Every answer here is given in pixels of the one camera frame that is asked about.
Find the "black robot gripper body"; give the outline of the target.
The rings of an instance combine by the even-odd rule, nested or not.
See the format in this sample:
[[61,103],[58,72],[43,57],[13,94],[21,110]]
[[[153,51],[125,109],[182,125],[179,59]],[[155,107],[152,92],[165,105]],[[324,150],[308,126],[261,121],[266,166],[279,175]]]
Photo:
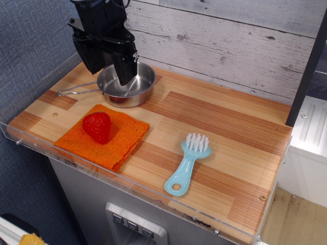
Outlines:
[[98,41],[113,44],[113,51],[136,59],[135,37],[125,28],[130,1],[72,1],[83,31]]

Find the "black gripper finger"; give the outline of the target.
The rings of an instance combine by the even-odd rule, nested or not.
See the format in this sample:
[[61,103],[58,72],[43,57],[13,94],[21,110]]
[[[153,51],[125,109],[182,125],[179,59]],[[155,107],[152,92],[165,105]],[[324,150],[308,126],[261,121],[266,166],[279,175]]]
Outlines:
[[73,40],[75,48],[86,68],[94,75],[105,66],[103,53],[89,42]]
[[111,54],[121,85],[127,85],[137,75],[138,51],[129,54]]

